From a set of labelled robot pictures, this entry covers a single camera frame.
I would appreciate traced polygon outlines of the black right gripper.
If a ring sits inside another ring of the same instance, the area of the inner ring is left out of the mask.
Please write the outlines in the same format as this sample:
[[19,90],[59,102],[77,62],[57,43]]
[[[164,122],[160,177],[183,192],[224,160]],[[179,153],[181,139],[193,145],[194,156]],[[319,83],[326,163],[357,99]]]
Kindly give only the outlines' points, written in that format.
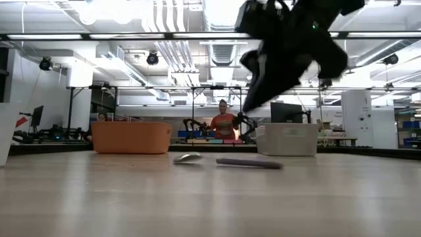
[[346,52],[315,21],[291,26],[286,20],[272,20],[260,36],[259,51],[247,51],[239,60],[252,73],[244,112],[299,85],[299,78],[313,61],[320,66],[319,79],[339,78],[347,68]]

